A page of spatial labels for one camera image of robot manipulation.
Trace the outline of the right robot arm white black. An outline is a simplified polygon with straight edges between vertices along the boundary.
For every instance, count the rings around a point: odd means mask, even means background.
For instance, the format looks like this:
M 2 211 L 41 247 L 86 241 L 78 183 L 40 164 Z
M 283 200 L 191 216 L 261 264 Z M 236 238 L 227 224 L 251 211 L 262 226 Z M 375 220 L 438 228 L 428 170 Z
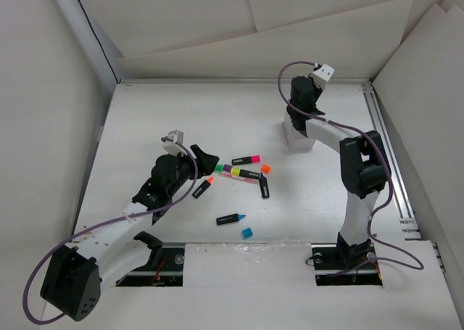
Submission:
M 335 247 L 315 248 L 315 267 L 323 271 L 347 270 L 372 252 L 368 223 L 387 182 L 386 168 L 372 144 L 360 133 L 309 118 L 298 111 L 321 116 L 316 107 L 322 89 L 310 76 L 291 80 L 290 106 L 283 121 L 291 150 L 307 151 L 319 141 L 340 156 L 341 181 L 347 190 L 344 223 Z

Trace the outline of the pink clear pen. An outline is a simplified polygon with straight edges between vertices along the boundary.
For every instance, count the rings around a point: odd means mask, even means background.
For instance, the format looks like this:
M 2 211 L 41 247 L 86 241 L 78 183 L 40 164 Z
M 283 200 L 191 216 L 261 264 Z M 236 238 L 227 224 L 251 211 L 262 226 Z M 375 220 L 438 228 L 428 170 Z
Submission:
M 241 181 L 241 182 L 244 182 L 244 183 L 258 184 L 258 180 L 252 179 L 252 178 L 244 178 L 244 177 L 240 177 L 240 176 L 233 176 L 233 175 L 231 175 L 229 173 L 218 173 L 218 175 L 221 176 L 221 177 L 227 178 L 227 179 L 234 180 L 234 181 Z

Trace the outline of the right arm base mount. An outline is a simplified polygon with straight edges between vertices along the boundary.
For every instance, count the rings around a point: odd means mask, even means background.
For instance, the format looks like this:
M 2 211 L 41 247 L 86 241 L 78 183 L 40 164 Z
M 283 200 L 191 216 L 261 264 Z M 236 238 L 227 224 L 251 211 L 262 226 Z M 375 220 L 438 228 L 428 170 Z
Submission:
M 335 244 L 314 244 L 305 263 L 314 268 L 317 286 L 382 286 L 380 269 L 366 255 L 347 262 Z

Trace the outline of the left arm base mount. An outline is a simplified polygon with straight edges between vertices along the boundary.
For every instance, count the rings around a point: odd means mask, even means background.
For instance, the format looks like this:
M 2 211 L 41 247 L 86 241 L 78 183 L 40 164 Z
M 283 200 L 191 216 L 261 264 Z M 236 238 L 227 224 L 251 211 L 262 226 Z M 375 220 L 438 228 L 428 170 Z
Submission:
M 150 250 L 147 262 L 117 281 L 116 286 L 183 286 L 185 244 L 163 243 L 142 231 L 134 237 Z

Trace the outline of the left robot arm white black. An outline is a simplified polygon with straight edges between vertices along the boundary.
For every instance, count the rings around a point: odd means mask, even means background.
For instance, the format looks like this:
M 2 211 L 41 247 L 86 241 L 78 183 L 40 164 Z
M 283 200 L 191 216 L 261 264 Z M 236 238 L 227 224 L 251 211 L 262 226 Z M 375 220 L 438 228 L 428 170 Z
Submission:
M 196 144 L 186 149 L 164 141 L 173 150 L 156 159 L 121 216 L 85 228 L 53 249 L 40 296 L 74 321 L 87 317 L 103 291 L 129 272 L 161 263 L 162 242 L 149 228 L 175 205 L 173 197 L 185 182 L 212 175 L 219 162 Z

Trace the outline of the blue highlighter cap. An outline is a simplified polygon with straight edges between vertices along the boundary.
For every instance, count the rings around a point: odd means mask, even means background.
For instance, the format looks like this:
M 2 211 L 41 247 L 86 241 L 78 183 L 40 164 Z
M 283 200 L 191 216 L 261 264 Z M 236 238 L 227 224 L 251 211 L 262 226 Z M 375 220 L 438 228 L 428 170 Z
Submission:
M 243 239 L 249 239 L 251 237 L 253 237 L 253 231 L 251 228 L 245 228 L 242 232 L 241 232 L 241 235 L 242 235 L 242 238 Z

